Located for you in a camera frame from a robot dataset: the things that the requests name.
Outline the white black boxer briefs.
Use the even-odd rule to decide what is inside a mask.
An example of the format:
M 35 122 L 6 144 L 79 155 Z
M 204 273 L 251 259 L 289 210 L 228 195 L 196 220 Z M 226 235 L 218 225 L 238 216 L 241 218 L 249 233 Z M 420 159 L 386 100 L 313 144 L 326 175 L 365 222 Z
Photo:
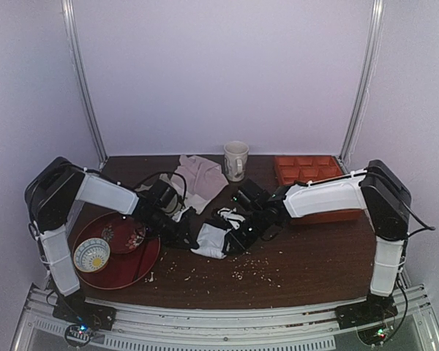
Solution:
M 240 228 L 245 217 L 235 208 L 214 209 L 210 219 L 202 224 L 197 237 L 197 249 L 190 249 L 194 254 L 217 260 L 226 258 L 225 250 L 230 247 L 226 243 L 226 235 Z

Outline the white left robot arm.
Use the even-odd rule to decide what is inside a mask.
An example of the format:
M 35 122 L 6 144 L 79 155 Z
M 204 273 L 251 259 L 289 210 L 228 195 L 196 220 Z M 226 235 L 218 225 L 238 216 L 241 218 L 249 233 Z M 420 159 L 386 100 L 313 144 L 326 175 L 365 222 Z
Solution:
M 146 189 L 139 185 L 130 188 L 64 157 L 54 159 L 24 194 L 29 232 L 40 247 L 57 292 L 63 296 L 80 289 L 67 243 L 67 220 L 74 203 L 89 203 L 130 216 L 145 224 L 166 246 L 198 249 L 190 233 L 190 218 L 196 211 L 185 205 L 186 197 L 163 179 Z

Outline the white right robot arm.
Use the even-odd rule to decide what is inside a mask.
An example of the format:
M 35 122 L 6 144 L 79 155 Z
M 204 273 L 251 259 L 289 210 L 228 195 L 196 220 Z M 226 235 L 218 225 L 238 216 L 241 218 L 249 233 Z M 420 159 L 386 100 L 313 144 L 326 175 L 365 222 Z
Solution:
M 403 266 L 405 247 L 413 233 L 415 219 L 420 231 L 433 231 L 411 208 L 411 193 L 388 166 L 374 159 L 361 170 L 323 181 L 296 182 L 269 193 L 254 181 L 246 180 L 233 196 L 247 215 L 226 232 L 223 252 L 239 254 L 248 250 L 272 226 L 326 212 L 363 210 L 369 214 L 376 236 L 376 251 L 370 295 L 389 297 Z

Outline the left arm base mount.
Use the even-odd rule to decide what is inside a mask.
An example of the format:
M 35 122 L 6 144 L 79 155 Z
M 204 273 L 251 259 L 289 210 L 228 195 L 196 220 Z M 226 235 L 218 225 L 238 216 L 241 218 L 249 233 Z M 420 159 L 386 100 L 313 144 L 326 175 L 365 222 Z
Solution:
M 96 331 L 111 331 L 116 318 L 116 309 L 86 302 L 83 293 L 77 291 L 69 296 L 58 295 L 52 315 L 56 319 L 85 325 Z

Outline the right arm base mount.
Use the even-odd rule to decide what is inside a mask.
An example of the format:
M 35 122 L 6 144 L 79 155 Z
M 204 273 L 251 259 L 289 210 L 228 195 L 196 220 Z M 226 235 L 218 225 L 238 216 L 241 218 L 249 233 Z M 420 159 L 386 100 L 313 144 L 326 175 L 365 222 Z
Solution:
M 386 318 L 398 315 L 392 295 L 383 297 L 372 293 L 364 301 L 343 304 L 334 311 L 340 330 L 383 322 Z

